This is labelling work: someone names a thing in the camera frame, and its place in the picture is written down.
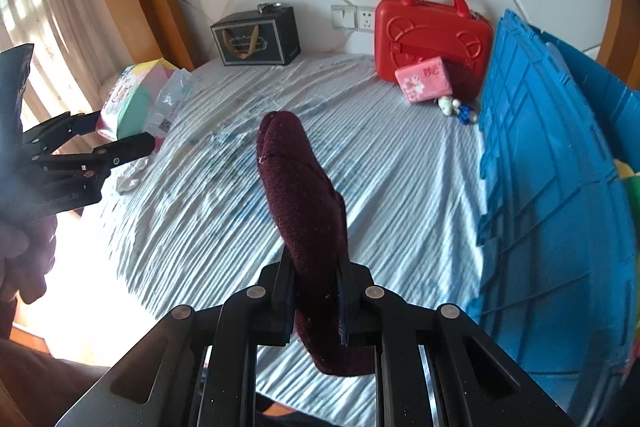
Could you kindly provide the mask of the person left hand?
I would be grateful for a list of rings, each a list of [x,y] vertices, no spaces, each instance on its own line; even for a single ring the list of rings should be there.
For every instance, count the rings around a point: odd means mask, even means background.
[[[46,275],[55,262],[58,219],[50,216],[10,225],[1,222],[1,339],[10,338],[17,297],[30,305],[47,291]]]

